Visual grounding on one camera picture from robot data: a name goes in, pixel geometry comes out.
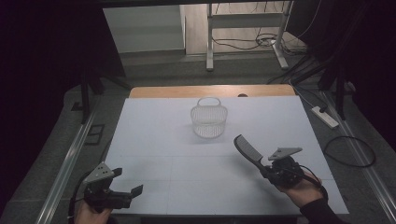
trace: white paper sheet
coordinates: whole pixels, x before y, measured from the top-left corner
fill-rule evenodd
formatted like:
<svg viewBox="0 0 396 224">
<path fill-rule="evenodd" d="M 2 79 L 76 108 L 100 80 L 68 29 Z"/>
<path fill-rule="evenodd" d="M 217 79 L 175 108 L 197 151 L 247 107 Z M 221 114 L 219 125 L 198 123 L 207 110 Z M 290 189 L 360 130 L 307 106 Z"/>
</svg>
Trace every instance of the white paper sheet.
<svg viewBox="0 0 396 224">
<path fill-rule="evenodd" d="M 220 98 L 228 109 L 225 132 L 203 139 L 192 130 L 198 98 L 127 99 L 106 164 L 121 167 L 113 190 L 144 184 L 131 208 L 146 215 L 293 215 L 290 199 L 260 175 L 233 145 L 245 136 L 265 160 L 278 147 L 301 147 L 292 157 L 319 176 L 337 214 L 347 209 L 298 96 Z"/>
</svg>

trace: power strip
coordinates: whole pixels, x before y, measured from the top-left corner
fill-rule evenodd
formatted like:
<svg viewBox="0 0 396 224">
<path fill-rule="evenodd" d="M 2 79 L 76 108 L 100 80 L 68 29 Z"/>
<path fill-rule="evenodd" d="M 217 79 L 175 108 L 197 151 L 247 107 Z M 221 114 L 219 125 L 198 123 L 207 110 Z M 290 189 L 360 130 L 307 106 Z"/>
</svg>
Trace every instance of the power strip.
<svg viewBox="0 0 396 224">
<path fill-rule="evenodd" d="M 311 109 L 311 111 L 318 116 L 323 122 L 327 124 L 331 129 L 334 129 L 338 126 L 338 122 L 335 121 L 330 115 L 328 115 L 326 112 L 320 113 L 320 107 L 315 106 L 314 108 Z"/>
</svg>

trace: metal frame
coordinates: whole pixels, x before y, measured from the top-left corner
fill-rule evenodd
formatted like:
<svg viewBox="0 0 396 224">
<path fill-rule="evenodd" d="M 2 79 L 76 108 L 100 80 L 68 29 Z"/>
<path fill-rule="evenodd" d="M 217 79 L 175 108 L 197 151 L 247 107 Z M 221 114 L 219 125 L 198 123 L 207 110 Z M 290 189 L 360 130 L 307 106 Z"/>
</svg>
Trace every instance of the metal frame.
<svg viewBox="0 0 396 224">
<path fill-rule="evenodd" d="M 252 28 L 252 27 L 279 27 L 276 40 L 273 40 L 272 47 L 279 61 L 281 69 L 289 69 L 288 63 L 281 49 L 281 41 L 289 19 L 292 1 L 288 2 L 287 8 L 278 13 L 260 14 L 234 14 L 234 15 L 213 15 L 212 4 L 207 4 L 207 49 L 206 49 L 206 70 L 213 71 L 213 29 L 224 28 Z"/>
<path fill-rule="evenodd" d="M 52 221 L 53 215 L 55 214 L 56 208 L 58 207 L 59 201 L 63 195 L 64 188 L 66 187 L 67 181 L 69 180 L 69 177 L 76 164 L 79 152 L 84 144 L 85 138 L 92 125 L 92 121 L 96 115 L 96 107 L 99 105 L 100 97 L 97 98 L 98 99 L 93 101 L 91 114 L 88 116 L 86 122 L 81 124 L 78 133 L 76 134 L 73 143 L 70 146 L 66 157 L 64 158 L 64 163 L 62 164 L 61 169 L 49 191 L 49 195 L 47 196 L 47 199 L 44 202 L 40 213 L 38 214 L 37 220 L 35 221 L 36 224 L 50 224 Z"/>
</svg>

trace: clear plastic basket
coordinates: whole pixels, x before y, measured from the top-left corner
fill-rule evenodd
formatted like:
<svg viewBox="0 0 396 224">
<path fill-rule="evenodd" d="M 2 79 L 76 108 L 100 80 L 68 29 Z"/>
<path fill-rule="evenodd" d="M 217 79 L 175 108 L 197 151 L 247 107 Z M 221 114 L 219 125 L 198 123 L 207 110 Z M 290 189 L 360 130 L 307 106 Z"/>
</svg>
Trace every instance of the clear plastic basket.
<svg viewBox="0 0 396 224">
<path fill-rule="evenodd" d="M 201 105 L 204 100 L 216 100 L 216 105 Z M 191 120 L 194 132 L 203 138 L 215 138 L 224 132 L 227 119 L 227 108 L 221 105 L 217 97 L 204 97 L 199 99 L 197 106 L 191 110 Z"/>
</svg>

